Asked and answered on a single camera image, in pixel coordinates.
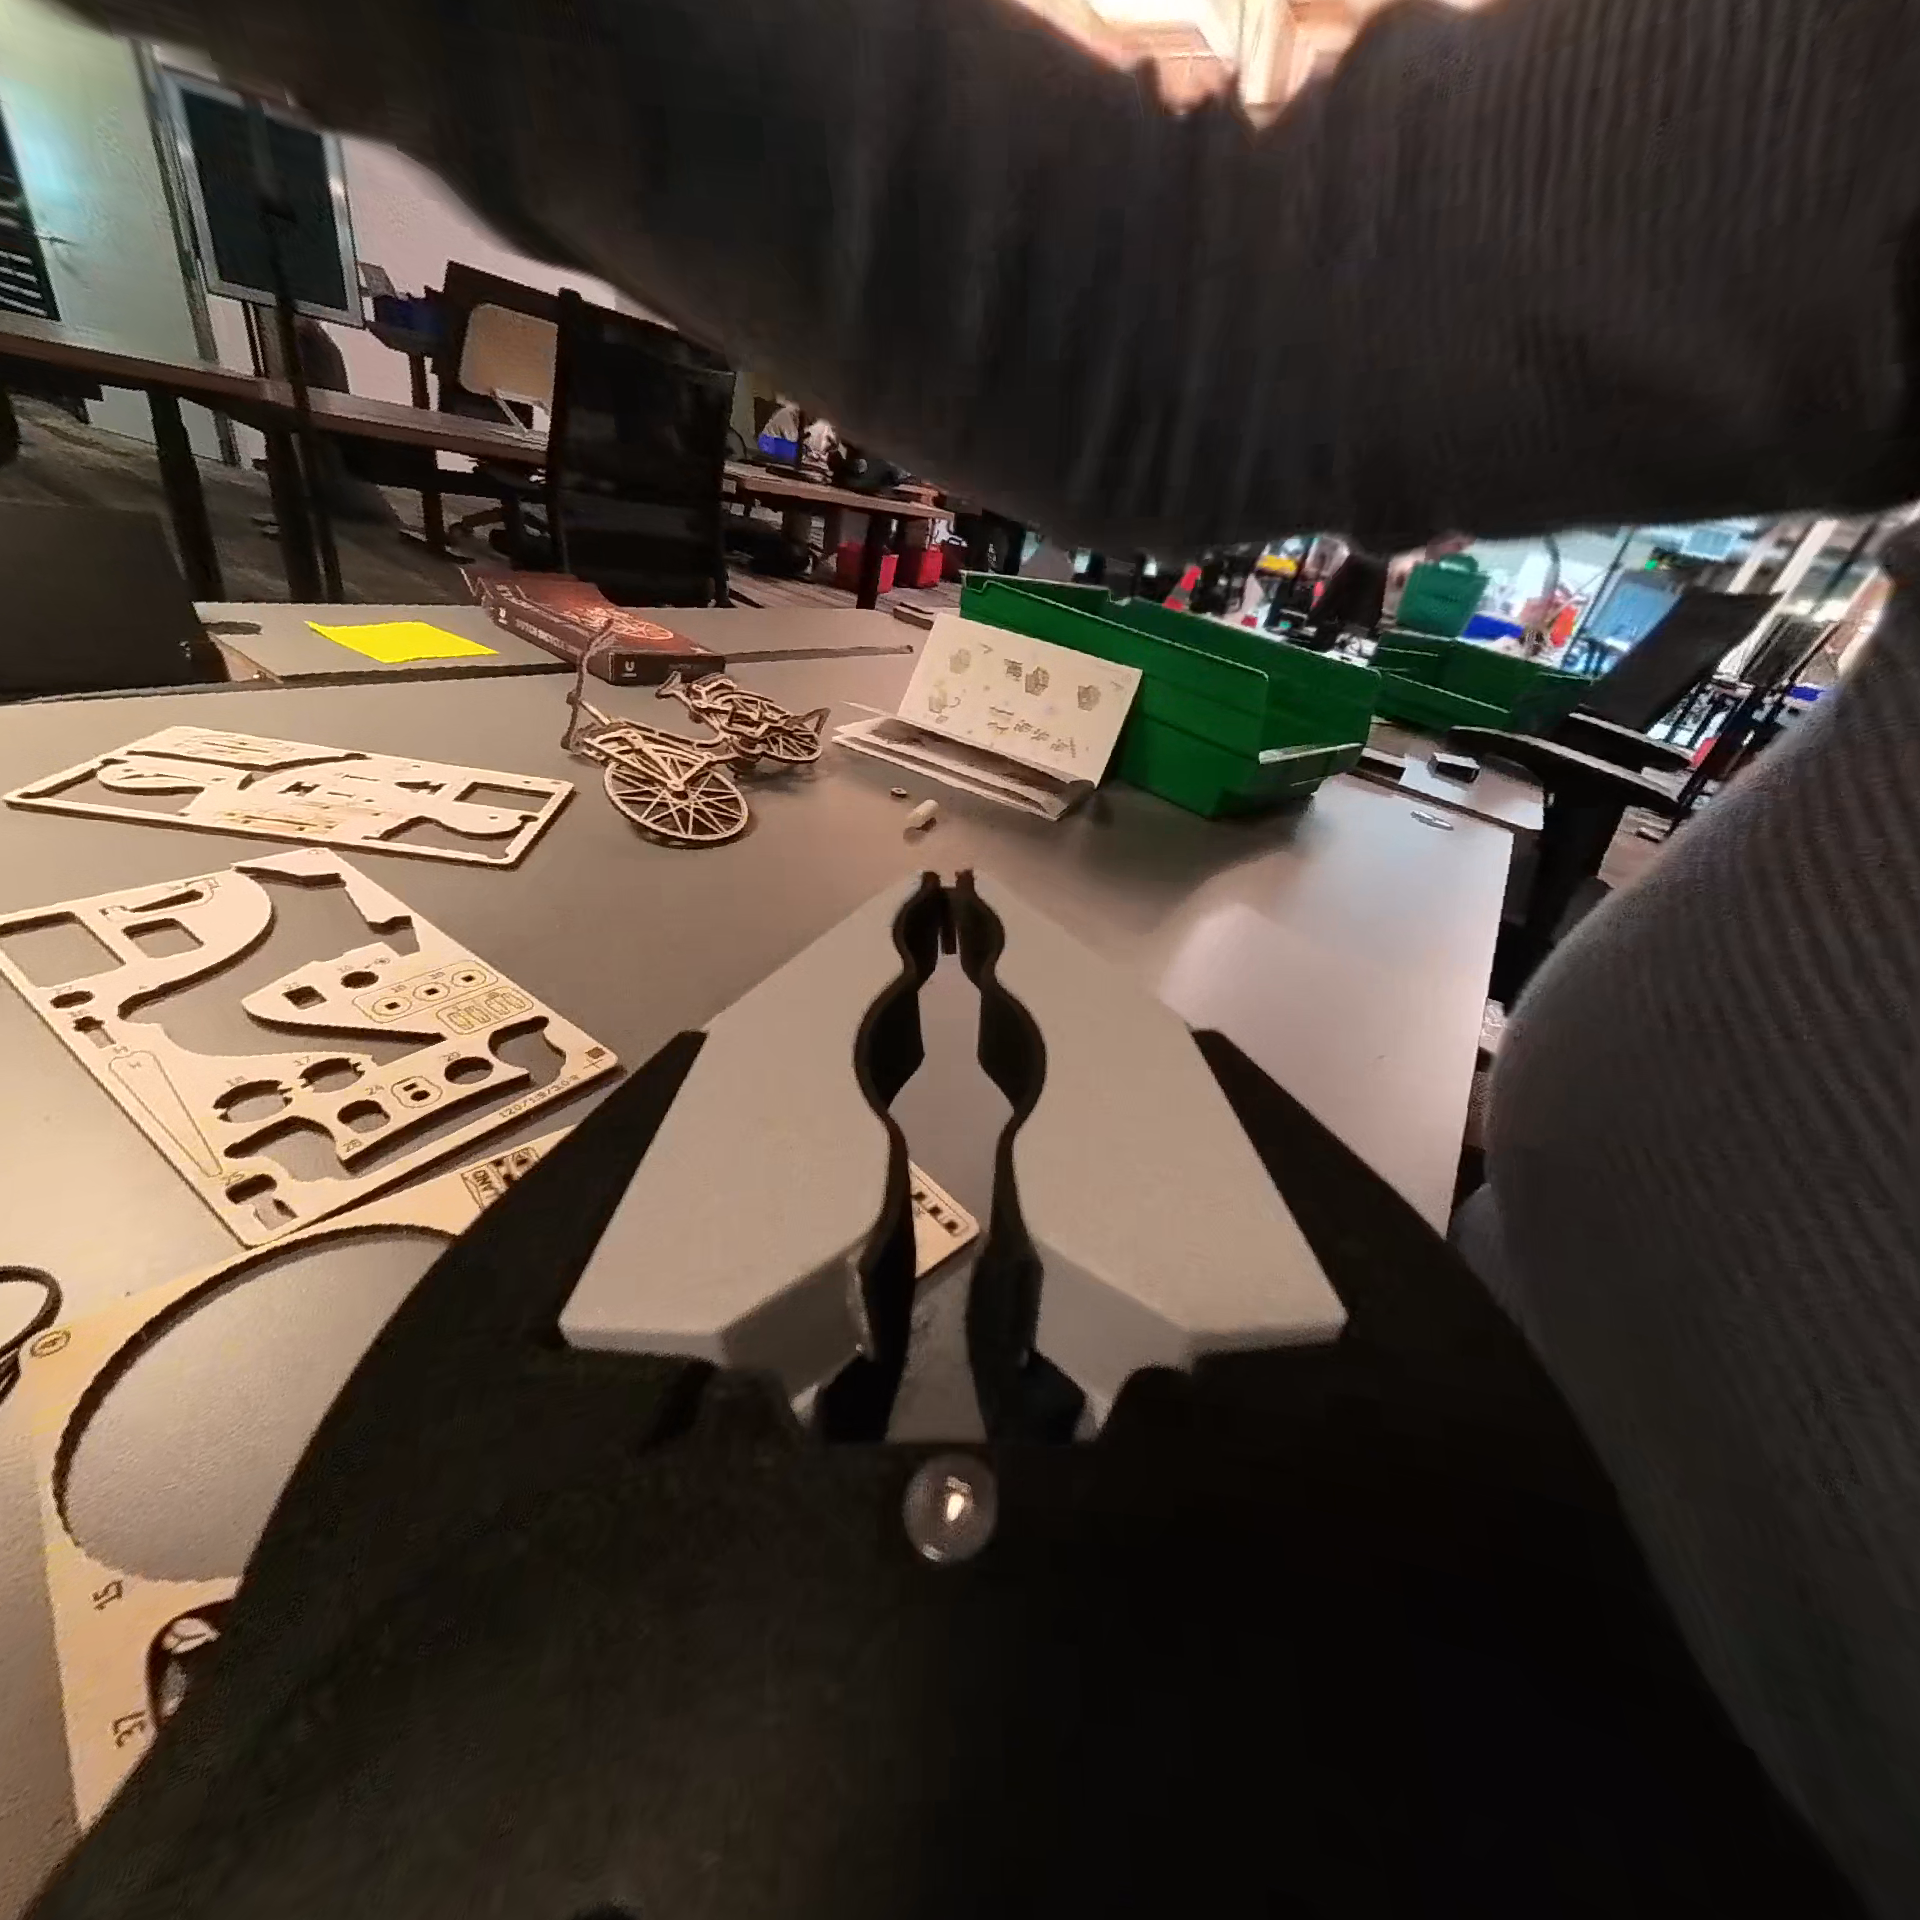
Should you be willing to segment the person's right forearm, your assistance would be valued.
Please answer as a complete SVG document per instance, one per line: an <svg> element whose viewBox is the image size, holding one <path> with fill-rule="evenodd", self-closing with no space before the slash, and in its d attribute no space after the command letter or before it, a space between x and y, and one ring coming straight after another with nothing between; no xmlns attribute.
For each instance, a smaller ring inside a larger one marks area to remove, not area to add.
<svg viewBox="0 0 1920 1920"><path fill-rule="evenodd" d="M1017 6L74 6L1082 546L1916 499L1916 6L1395 6L1267 127Z"/></svg>

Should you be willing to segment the black mesh office chair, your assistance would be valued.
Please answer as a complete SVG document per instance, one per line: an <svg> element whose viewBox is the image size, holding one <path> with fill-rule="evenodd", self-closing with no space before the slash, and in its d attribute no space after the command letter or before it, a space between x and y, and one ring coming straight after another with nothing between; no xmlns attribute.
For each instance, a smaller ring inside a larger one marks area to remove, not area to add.
<svg viewBox="0 0 1920 1920"><path fill-rule="evenodd" d="M673 328L559 298L545 478L497 540L625 608L728 608L732 364Z"/></svg>

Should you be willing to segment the black tripod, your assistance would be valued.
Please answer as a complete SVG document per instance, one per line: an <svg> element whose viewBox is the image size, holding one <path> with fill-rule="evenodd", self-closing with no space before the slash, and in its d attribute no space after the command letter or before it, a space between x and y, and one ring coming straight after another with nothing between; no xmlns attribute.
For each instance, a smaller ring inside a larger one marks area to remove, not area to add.
<svg viewBox="0 0 1920 1920"><path fill-rule="evenodd" d="M295 449L304 494L304 512L309 524L309 542L314 546L316 563L320 570L323 602L339 607L343 603L341 559L329 522L328 502L320 488L320 443L314 426L309 390L304 382L304 367L300 359L295 288L284 254L284 236L290 231L293 217L284 196L265 183L256 183L256 217L263 231L263 248L267 250L269 260L280 358L284 364L282 380L290 394L290 410L295 418Z"/></svg>

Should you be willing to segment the black monitor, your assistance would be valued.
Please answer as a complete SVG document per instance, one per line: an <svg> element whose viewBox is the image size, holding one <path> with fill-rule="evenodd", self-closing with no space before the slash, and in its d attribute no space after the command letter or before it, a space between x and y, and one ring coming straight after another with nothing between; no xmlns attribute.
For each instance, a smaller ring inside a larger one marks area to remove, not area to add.
<svg viewBox="0 0 1920 1920"><path fill-rule="evenodd" d="M1778 600L1768 593L1683 591L1665 617L1596 680L1573 716L1647 735L1719 664L1764 626Z"/></svg>

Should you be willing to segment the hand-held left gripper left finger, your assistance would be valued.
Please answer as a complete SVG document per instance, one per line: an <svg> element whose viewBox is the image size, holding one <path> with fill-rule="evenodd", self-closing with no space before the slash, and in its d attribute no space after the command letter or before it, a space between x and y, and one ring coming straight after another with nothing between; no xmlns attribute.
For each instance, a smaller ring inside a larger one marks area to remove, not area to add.
<svg viewBox="0 0 1920 1920"><path fill-rule="evenodd" d="M709 1022L560 1312L572 1350L769 1376L828 1438L888 1434L917 1295L895 1105L947 951L928 871Z"/></svg>

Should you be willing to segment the dark chair backrest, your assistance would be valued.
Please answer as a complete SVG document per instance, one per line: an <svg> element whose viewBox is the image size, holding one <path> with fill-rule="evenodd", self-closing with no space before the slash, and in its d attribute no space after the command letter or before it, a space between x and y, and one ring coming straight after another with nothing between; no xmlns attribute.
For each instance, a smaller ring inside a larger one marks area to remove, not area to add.
<svg viewBox="0 0 1920 1920"><path fill-rule="evenodd" d="M226 684L152 512L2 508L2 703Z"/></svg>

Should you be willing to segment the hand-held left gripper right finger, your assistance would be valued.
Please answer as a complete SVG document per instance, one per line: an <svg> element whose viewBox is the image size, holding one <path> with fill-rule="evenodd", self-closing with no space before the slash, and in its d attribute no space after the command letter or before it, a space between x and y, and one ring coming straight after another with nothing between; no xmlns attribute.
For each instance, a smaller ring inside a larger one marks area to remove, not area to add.
<svg viewBox="0 0 1920 1920"><path fill-rule="evenodd" d="M989 1438L1075 1438L1149 1371L1321 1350L1349 1314L1185 1020L1001 881L953 883L1008 1105L967 1299Z"/></svg>

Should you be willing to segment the instruction booklet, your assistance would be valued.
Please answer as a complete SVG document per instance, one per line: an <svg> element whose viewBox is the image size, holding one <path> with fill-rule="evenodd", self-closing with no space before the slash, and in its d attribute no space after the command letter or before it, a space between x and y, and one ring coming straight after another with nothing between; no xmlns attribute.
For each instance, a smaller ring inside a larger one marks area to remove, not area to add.
<svg viewBox="0 0 1920 1920"><path fill-rule="evenodd" d="M833 743L1058 823L1111 771L1143 681L1137 666L940 612L899 708L839 728Z"/></svg>

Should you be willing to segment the dark cardboard box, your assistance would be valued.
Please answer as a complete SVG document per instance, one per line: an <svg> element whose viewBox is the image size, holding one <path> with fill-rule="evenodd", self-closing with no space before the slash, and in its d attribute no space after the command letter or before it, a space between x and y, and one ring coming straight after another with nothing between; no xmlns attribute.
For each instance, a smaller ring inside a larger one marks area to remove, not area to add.
<svg viewBox="0 0 1920 1920"><path fill-rule="evenodd" d="M500 631L615 688L658 688L730 671L728 656L570 574L467 566L463 576Z"/></svg>

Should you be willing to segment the framed dark window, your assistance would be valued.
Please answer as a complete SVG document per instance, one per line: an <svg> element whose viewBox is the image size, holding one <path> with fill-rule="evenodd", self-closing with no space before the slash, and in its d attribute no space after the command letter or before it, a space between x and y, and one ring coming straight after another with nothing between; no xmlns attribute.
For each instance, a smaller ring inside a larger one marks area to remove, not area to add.
<svg viewBox="0 0 1920 1920"><path fill-rule="evenodd" d="M192 250L207 295L367 323L346 152L303 112L180 70L161 72Z"/></svg>

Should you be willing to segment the laser-cut wooden parts sheet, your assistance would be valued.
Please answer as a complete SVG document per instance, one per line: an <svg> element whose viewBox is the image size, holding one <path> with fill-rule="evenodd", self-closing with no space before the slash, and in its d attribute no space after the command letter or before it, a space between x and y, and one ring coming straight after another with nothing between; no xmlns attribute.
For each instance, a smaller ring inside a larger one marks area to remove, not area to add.
<svg viewBox="0 0 1920 1920"><path fill-rule="evenodd" d="M599 1090L611 1044L341 855L5 913L5 980L247 1249Z"/></svg>
<svg viewBox="0 0 1920 1920"><path fill-rule="evenodd" d="M5 795L16 812L508 871L572 785L217 728L164 728Z"/></svg>
<svg viewBox="0 0 1920 1920"><path fill-rule="evenodd" d="M328 1406L427 1267L565 1129L269 1246L65 1307L13 1394L75 1826L113 1802L225 1625Z"/></svg>

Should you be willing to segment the chair with pale backrest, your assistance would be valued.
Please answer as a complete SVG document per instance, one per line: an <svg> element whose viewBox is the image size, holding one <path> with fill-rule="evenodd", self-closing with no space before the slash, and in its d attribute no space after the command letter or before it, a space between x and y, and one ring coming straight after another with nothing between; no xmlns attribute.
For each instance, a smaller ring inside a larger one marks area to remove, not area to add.
<svg viewBox="0 0 1920 1920"><path fill-rule="evenodd" d="M546 446L541 418L555 392L560 302L514 279L451 260L440 288L440 350L432 358L440 411L514 426ZM545 481L539 463L476 463L467 478L451 481L457 497L487 502L481 512L448 524L451 535L476 532L500 522L509 537L522 532L522 508Z"/></svg>

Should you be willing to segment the yellow paper note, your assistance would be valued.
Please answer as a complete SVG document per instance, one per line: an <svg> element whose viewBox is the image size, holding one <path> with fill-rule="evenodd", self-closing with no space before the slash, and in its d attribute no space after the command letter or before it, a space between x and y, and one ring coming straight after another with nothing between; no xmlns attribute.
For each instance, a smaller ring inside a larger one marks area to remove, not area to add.
<svg viewBox="0 0 1920 1920"><path fill-rule="evenodd" d="M323 640L378 666L497 659L497 648L490 643L459 636L427 619L306 619L306 630Z"/></svg>

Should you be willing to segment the wooden bicycle model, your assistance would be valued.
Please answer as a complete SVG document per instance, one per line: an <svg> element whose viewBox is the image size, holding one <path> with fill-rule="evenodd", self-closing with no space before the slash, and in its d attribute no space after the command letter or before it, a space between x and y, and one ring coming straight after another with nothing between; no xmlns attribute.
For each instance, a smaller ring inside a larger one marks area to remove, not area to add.
<svg viewBox="0 0 1920 1920"><path fill-rule="evenodd" d="M728 674L667 678L657 698L684 708L705 736L615 719L587 699L587 664L567 692L562 750L602 768L603 788L643 838L673 848L720 848L753 827L741 778L762 766L815 766L825 745L828 707L792 712Z"/></svg>

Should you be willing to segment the large green storage bin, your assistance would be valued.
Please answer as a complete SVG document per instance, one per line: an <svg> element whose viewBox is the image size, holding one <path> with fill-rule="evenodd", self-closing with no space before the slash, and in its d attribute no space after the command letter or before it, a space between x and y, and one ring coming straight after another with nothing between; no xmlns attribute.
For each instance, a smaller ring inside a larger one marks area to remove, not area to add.
<svg viewBox="0 0 1920 1920"><path fill-rule="evenodd" d="M970 572L957 608L1021 640L1137 668L1113 772L1201 818L1309 803L1360 766L1380 707L1383 678L1368 664L1105 585Z"/></svg>

